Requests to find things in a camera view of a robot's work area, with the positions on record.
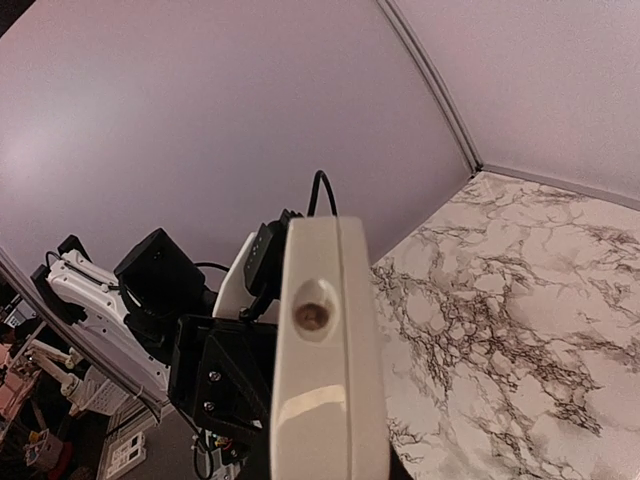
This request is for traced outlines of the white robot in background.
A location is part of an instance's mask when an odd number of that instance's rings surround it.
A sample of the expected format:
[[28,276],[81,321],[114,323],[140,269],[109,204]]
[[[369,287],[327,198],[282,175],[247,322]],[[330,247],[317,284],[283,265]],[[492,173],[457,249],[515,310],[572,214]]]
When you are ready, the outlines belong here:
[[129,398],[129,394],[94,367],[83,379],[73,370],[83,357],[74,348],[65,353],[40,341],[34,341],[24,353],[60,384],[61,394],[72,404],[70,414],[90,411],[112,416]]

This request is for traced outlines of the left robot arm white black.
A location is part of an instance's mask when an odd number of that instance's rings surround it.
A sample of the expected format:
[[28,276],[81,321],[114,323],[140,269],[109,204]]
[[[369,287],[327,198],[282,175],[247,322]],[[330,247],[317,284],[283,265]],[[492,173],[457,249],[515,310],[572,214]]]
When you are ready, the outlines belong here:
[[104,356],[131,392],[170,404],[197,427],[249,443],[270,420],[277,327],[264,320],[279,299],[286,236],[252,233],[218,290],[163,229],[111,271],[68,237],[32,281],[69,334]]

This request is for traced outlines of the aluminium corner post right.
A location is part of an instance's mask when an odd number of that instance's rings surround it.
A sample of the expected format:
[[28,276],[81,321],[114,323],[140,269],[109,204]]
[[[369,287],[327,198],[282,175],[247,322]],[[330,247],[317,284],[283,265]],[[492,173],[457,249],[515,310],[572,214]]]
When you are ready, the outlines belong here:
[[376,4],[418,69],[474,177],[482,171],[483,161],[442,75],[399,4],[392,0],[377,0]]

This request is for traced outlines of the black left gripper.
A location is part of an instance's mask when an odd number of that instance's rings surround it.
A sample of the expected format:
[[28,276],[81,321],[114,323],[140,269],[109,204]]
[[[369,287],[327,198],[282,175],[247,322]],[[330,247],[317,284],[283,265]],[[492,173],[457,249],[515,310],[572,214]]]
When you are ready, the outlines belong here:
[[168,397],[196,426],[252,440],[268,424],[277,326],[185,315],[178,320]]

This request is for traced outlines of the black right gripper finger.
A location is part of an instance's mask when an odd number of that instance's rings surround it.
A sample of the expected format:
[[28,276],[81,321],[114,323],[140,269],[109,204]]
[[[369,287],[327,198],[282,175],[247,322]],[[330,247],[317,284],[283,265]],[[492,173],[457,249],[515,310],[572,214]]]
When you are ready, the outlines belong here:
[[390,480],[413,480],[395,449],[390,450]]

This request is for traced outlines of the white remote control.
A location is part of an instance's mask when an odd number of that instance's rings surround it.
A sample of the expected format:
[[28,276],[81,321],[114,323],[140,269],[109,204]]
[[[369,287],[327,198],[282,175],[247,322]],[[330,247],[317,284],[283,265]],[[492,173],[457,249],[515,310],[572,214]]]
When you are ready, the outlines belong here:
[[344,216],[295,219],[278,318],[272,478],[388,478],[386,418],[363,224]]

